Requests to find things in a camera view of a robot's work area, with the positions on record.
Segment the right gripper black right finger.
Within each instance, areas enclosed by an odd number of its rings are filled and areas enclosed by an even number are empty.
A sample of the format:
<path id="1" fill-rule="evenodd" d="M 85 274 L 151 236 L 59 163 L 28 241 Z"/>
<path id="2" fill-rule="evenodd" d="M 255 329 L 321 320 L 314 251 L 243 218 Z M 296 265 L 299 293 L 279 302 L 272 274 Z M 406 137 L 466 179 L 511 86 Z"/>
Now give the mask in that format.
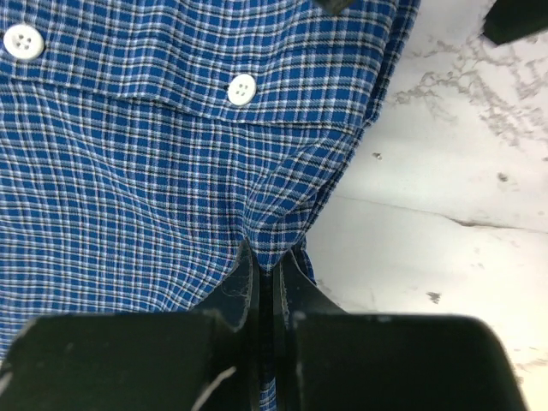
<path id="1" fill-rule="evenodd" d="M 502 344 L 459 315 L 345 312 L 287 252 L 273 272 L 281 410 L 523 410 Z"/>

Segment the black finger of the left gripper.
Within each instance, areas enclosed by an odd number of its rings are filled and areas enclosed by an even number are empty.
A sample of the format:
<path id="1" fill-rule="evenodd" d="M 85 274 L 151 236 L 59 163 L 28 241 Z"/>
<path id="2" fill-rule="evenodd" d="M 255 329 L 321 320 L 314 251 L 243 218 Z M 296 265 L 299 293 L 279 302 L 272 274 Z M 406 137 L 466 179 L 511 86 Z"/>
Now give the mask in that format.
<path id="1" fill-rule="evenodd" d="M 353 2 L 353 0 L 315 0 L 315 3 L 327 13 L 341 13 Z"/>

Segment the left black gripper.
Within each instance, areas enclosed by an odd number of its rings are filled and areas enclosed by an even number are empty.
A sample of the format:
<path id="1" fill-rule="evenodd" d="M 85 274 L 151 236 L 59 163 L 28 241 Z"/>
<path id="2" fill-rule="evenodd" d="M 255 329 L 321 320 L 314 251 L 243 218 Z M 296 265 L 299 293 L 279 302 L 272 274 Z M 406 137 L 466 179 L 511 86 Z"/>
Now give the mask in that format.
<path id="1" fill-rule="evenodd" d="M 497 0 L 486 14 L 483 35 L 504 45 L 547 30 L 547 0 Z"/>

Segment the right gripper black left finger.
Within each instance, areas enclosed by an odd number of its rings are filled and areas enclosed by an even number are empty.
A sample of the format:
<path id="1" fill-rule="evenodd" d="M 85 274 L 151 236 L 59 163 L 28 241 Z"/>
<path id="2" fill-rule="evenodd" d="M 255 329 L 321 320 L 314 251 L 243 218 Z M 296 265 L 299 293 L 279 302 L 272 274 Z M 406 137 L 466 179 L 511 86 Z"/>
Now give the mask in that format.
<path id="1" fill-rule="evenodd" d="M 1 367 L 4 410 L 256 410 L 259 265 L 243 241 L 229 275 L 186 312 L 29 321 Z"/>

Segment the blue checkered long sleeve shirt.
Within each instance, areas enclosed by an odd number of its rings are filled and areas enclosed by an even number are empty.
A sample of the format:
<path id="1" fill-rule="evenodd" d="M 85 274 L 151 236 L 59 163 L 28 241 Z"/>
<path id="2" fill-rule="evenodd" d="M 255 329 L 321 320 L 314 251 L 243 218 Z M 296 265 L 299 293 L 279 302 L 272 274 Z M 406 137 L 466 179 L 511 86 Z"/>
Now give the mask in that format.
<path id="1" fill-rule="evenodd" d="M 4 1 L 1 350 L 184 311 L 246 241 L 271 295 L 378 119 L 417 1 Z"/>

